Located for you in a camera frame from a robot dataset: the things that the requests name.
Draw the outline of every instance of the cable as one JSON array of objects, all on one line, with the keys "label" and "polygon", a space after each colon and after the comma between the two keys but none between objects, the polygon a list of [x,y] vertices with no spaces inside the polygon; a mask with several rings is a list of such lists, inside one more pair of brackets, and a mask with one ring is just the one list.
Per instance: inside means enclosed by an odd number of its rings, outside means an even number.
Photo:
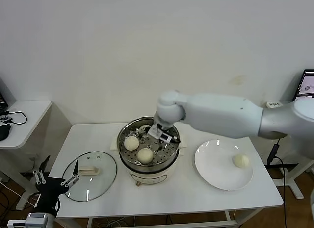
[{"label": "cable", "polygon": [[21,112],[21,111],[16,111],[16,112],[5,111],[5,112],[1,113],[0,115],[10,115],[10,114],[23,114],[23,116],[24,116],[24,118],[25,118],[25,121],[24,121],[23,123],[16,123],[16,122],[12,121],[12,119],[11,119],[11,120],[2,121],[2,122],[6,123],[6,124],[7,124],[7,123],[11,123],[11,124],[16,124],[16,125],[22,125],[22,124],[24,124],[24,123],[27,122],[27,117],[26,117],[26,115],[25,115],[23,112]]},{"label": "cable", "polygon": [[110,221],[110,222],[108,223],[107,227],[111,226],[111,225],[114,224],[114,223],[118,223],[118,224],[119,224],[119,221],[121,221],[121,220],[123,220],[123,219],[125,219],[125,218],[126,218],[126,217],[120,218],[119,220]]},{"label": "cable", "polygon": [[0,182],[1,185],[3,185],[5,188],[7,188],[8,190],[12,191],[14,194],[16,194],[17,196],[21,197],[21,199],[25,200],[27,203],[29,203],[30,205],[32,205],[33,207],[35,207],[35,205],[33,205],[32,203],[30,203],[29,201],[27,201],[26,199],[24,199],[22,196],[20,196],[18,193],[16,193],[14,190],[10,189],[9,187],[7,187],[5,184],[3,184],[2,182]]},{"label": "cable", "polygon": [[[19,200],[19,197],[12,203],[12,205],[10,206],[10,209],[14,206],[14,204],[17,202],[17,200]],[[0,218],[3,216],[3,219],[0,219],[0,221],[3,221],[4,218],[7,216],[9,210],[7,209],[4,213],[1,214]]]},{"label": "cable", "polygon": [[28,207],[25,207],[25,208],[22,209],[22,210],[15,210],[15,209],[8,208],[8,207],[9,207],[9,198],[8,198],[7,195],[6,195],[5,193],[3,193],[2,191],[0,191],[0,193],[3,194],[3,195],[6,197],[7,206],[4,206],[1,202],[0,202],[0,205],[1,205],[2,207],[4,207],[5,209],[11,211],[11,212],[21,212],[21,211],[24,211],[24,210],[26,210],[26,209],[32,207],[32,206],[29,205]]},{"label": "cable", "polygon": [[283,197],[284,197],[284,216],[285,216],[285,228],[287,228],[287,217],[286,217],[286,194],[285,194],[285,191],[286,191],[286,175],[285,175],[285,168],[284,168],[284,163],[283,161],[281,160],[280,157],[277,157],[275,156],[274,158],[276,159],[279,159],[282,166],[283,166],[283,174],[284,174],[284,193],[283,193]]}]

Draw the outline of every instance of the white plate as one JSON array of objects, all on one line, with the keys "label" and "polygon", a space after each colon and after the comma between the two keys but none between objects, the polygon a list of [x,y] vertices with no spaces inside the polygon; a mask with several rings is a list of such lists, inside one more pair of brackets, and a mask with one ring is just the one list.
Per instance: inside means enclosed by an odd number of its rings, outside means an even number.
[{"label": "white plate", "polygon": [[204,142],[195,153],[195,165],[200,175],[222,190],[239,190],[253,177],[253,167],[238,168],[232,157],[243,153],[240,147],[226,140]]}]

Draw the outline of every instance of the wooden floor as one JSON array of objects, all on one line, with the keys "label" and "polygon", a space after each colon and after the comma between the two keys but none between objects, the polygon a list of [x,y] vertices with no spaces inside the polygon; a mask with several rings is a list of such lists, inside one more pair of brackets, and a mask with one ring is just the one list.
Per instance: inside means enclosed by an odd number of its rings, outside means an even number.
[{"label": "wooden floor", "polygon": [[[272,178],[281,178],[279,170],[272,169],[269,171]],[[303,192],[304,199],[295,199],[290,189],[286,188],[286,206],[287,206],[287,226],[288,228],[314,228],[312,212],[310,207],[310,194],[314,188],[314,176],[311,174],[303,173],[297,180],[301,191]],[[22,194],[23,189],[13,181],[7,183],[7,186],[14,189],[16,192]],[[283,188],[280,187],[279,191],[283,194]],[[17,196],[6,188],[2,189],[2,192],[9,198],[9,206],[15,205],[17,202]],[[3,194],[0,193],[0,203],[7,206],[7,200]],[[25,219],[27,214],[31,211],[31,208],[25,209],[24,211],[9,211],[6,214],[5,209],[0,205],[0,228],[6,226],[7,220],[19,220]],[[235,213],[235,217],[240,214],[240,211]],[[117,220],[119,218],[108,218],[111,220]],[[94,219],[93,227],[100,228],[106,227],[108,223],[107,218]],[[136,217],[136,226],[148,226],[148,225],[164,225],[171,223],[192,223],[192,222],[208,222],[208,221],[219,221],[224,220],[224,213],[200,213],[200,214],[184,214],[184,215],[166,215],[162,216],[143,216]],[[86,227],[88,219],[76,219],[76,221]],[[133,226],[134,217],[127,217],[120,222],[121,226]],[[283,206],[277,208],[267,208],[258,213],[255,217],[247,221],[241,228],[284,228],[284,209]]]}]

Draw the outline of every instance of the steamed bun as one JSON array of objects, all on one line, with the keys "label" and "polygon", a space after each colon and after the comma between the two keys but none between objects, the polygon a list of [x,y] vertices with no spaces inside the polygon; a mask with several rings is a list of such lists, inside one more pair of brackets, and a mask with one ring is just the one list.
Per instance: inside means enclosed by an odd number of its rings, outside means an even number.
[{"label": "steamed bun", "polygon": [[129,136],[124,140],[124,147],[128,151],[136,150],[139,146],[139,140],[135,136]]},{"label": "steamed bun", "polygon": [[237,154],[232,158],[232,162],[238,167],[238,168],[247,168],[250,166],[250,159],[245,154]]},{"label": "steamed bun", "polygon": [[142,148],[137,153],[137,159],[140,163],[146,164],[153,160],[154,153],[149,148]]}]

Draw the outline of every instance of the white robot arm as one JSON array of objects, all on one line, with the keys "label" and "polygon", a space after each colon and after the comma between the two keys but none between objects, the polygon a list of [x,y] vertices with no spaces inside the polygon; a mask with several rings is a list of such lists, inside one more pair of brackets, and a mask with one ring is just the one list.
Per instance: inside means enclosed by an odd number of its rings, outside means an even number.
[{"label": "white robot arm", "polygon": [[168,129],[178,121],[200,131],[230,138],[261,136],[278,139],[291,135],[297,147],[314,159],[314,151],[310,150],[314,146],[314,99],[264,109],[241,97],[166,92],[158,100],[154,122],[161,129]]}]

